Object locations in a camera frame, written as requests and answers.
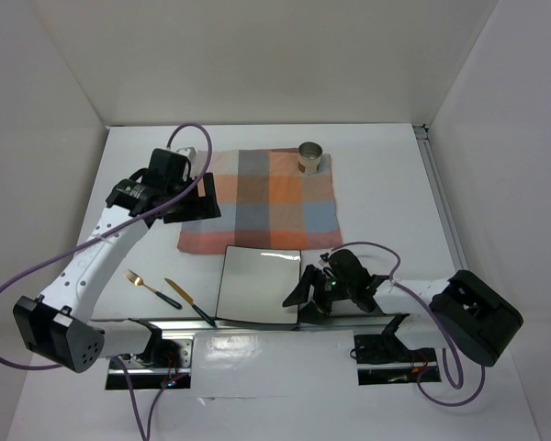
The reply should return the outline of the square white plate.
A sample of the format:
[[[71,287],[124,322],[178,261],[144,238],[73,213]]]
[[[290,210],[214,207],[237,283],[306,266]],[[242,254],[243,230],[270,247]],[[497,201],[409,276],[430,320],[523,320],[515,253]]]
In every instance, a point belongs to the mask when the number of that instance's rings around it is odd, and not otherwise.
[[[298,306],[282,307],[300,279],[301,252],[238,247],[226,249],[216,317],[229,322],[293,325]]]

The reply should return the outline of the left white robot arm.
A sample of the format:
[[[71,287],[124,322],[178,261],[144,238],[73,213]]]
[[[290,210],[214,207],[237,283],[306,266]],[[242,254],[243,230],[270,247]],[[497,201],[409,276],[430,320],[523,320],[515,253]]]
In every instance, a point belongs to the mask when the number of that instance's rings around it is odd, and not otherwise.
[[[155,149],[148,166],[115,184],[92,231],[96,243],[76,253],[34,299],[14,306],[27,349],[76,373],[99,358],[131,355],[150,367],[173,344],[143,319],[92,322],[96,303],[130,249],[157,220],[181,223],[220,215],[214,176],[194,175],[197,151]]]

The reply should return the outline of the checkered orange blue cloth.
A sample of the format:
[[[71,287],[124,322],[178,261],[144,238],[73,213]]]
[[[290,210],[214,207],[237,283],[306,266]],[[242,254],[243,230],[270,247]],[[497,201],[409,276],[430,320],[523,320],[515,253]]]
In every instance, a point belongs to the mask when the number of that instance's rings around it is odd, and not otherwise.
[[[307,251],[343,243],[329,154],[314,175],[300,172],[295,149],[214,152],[208,171],[221,216],[183,223],[180,252],[223,254],[231,245]]]

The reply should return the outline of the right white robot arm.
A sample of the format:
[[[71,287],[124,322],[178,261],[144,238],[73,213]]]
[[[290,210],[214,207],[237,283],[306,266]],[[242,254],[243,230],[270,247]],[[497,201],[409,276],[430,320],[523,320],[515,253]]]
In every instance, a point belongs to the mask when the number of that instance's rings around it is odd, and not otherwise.
[[[521,313],[471,271],[403,281],[369,273],[347,248],[322,259],[323,268],[306,267],[283,307],[298,306],[303,322],[325,320],[341,300],[365,314],[389,316],[382,348],[393,360],[419,348],[455,347],[476,364],[492,367],[523,326]]]

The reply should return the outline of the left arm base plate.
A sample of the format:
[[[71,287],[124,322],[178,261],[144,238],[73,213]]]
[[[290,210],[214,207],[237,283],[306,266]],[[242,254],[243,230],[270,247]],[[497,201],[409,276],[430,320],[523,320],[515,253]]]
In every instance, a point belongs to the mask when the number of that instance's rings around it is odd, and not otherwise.
[[[178,335],[171,339],[155,361],[145,363],[134,355],[123,355],[124,364],[134,390],[185,390],[191,385],[191,364],[194,349],[192,335]]]

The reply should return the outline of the metal cup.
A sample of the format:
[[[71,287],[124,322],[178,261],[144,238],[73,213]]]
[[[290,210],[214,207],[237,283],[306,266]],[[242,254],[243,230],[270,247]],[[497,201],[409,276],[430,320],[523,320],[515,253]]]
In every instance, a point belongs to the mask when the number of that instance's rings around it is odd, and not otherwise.
[[[304,175],[315,175],[320,167],[323,150],[313,141],[305,141],[298,147],[298,170]]]

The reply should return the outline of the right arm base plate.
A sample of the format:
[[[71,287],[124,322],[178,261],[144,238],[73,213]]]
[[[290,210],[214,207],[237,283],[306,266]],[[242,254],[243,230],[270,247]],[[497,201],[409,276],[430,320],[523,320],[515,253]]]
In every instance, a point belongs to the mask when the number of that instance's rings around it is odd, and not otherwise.
[[[350,357],[357,365],[360,386],[441,382],[434,349],[408,349],[394,335],[357,334]]]

